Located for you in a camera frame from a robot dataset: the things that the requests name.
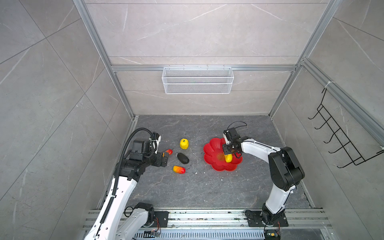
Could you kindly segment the red yellow fake mango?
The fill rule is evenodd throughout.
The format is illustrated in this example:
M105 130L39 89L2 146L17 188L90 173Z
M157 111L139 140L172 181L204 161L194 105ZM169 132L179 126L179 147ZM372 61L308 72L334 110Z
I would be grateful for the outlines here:
M173 171L177 174L185 174L186 173L186 169L184 167L180 167L180 166L174 166Z

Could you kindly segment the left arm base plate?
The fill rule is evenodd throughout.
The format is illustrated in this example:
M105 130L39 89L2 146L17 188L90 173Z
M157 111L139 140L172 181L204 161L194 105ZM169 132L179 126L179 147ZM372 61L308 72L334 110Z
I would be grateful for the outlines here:
M168 211L155 211L154 212L154 221L151 225L151 228L157 228L159 225L160 228L166 228L169 221L169 212Z

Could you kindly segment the yellow fake banana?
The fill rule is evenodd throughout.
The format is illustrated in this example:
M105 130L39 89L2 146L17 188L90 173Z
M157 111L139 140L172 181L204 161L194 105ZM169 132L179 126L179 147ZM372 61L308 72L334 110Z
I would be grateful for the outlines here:
M226 163L231 163L232 161L233 161L233 155L232 154L225 155L225 162Z

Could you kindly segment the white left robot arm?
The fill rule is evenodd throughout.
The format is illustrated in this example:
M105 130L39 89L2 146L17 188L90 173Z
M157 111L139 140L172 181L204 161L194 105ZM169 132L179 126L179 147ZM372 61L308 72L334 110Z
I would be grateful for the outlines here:
M160 140L138 139L123 154L116 167L108 199L103 205L86 240L131 240L142 227L159 228L152 204L138 203L127 215L127 202L149 166L166 167L170 154L158 153Z

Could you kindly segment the dark fake avocado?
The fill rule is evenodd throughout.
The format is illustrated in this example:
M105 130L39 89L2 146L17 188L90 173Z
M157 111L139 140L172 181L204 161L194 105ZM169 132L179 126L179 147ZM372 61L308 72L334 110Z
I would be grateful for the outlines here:
M177 156L178 160L184 165L186 165L190 162L189 158L183 153L177 153L176 156Z

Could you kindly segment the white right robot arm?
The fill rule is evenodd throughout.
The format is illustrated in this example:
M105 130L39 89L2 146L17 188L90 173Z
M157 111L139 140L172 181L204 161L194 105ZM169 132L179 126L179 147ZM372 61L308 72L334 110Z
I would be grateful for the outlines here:
M261 219L267 226L273 226L285 213L285 204L297 185L305 177L293 149L277 148L257 142L254 139L224 137L223 151L227 154L249 154L269 164L273 187L269 198L263 204Z

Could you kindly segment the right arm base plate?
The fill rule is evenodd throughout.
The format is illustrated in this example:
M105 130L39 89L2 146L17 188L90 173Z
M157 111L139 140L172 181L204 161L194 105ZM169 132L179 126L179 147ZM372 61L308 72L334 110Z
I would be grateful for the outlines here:
M246 210L245 216L249 227L288 227L288 220L285 210L277 214L272 214L268 210L251 211Z

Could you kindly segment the yellow fake lemon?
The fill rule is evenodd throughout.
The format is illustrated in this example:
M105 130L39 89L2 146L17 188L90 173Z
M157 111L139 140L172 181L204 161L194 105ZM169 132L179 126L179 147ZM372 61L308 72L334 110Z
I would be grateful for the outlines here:
M180 140L180 148L183 150L186 150L189 148L189 140L187 139L181 139Z

